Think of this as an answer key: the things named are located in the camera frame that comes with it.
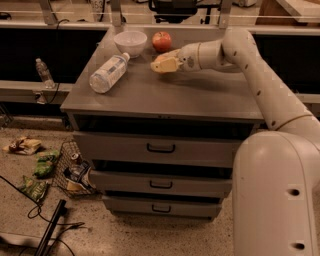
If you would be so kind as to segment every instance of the speckled floor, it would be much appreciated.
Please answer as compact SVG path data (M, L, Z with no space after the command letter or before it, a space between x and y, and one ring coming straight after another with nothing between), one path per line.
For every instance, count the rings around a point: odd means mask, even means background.
M72 132L65 131L60 120L16 118L8 128L0 130L0 147L22 135L40 139L47 149L59 149L63 142L72 139ZM34 155L1 151L0 157L0 175L15 186L21 185L23 175L32 177L36 166ZM2 180L0 189L0 232L41 237L47 223L40 217L27 217L34 204ZM178 217L112 215L100 197L70 199L57 187L49 188L42 215L50 219L60 199L67 201L68 212L59 222L85 222L85 228L69 230L61 236L77 256L233 255L231 197L224 201L220 215L211 222ZM0 245L0 255L34 255L34 252L34 249ZM52 255L72 254L66 245L57 243Z

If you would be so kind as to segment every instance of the gray surface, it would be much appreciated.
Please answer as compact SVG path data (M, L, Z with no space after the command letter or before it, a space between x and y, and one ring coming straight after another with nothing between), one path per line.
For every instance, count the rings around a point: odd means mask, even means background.
M129 61L127 73L109 92L95 93L89 85L89 76L113 54L119 54L112 40L115 28L110 28L63 103L61 108L64 111L203 120L262 119L242 73L226 75L203 70L156 74L150 69L150 63L158 55L152 48L151 37L159 28L128 26L124 29L146 32L148 41L143 54ZM169 26L166 31L171 34L172 49L223 35L223 30L203 27Z

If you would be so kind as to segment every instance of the drawer handle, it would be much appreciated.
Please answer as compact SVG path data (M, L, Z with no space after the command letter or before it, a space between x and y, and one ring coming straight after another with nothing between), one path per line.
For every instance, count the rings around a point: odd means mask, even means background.
M167 154L170 154L170 153L173 153L175 150L176 150L176 145L172 144L171 145L171 148L168 148L168 149L157 149L156 147L152 146L150 143L147 143L147 150L149 152L152 152L152 153L167 153Z
M152 188L161 188L161 189L170 189L172 188L173 183L172 181L170 181L170 183L168 184L156 184L155 182L153 182L152 180L150 180L150 187Z
M161 213L170 213L171 212L171 206L168 206L168 209L160 209L159 207L157 208L154 204L152 205L152 211L154 212L161 212Z

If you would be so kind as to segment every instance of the clear plastic bottle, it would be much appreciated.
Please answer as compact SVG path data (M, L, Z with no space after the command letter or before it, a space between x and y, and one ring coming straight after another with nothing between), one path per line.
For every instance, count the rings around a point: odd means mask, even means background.
M90 86L97 93L106 93L127 71L130 59L128 53L112 56L89 79Z
M48 69L46 63L44 63L40 58L36 59L36 69L45 87L47 89L53 89L56 85L52 79L50 70Z

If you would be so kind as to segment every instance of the apple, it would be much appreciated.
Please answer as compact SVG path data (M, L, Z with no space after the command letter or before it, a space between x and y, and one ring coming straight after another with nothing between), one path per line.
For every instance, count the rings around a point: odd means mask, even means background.
M171 48L171 36L168 32L160 31L152 37L153 48L160 53L167 52Z

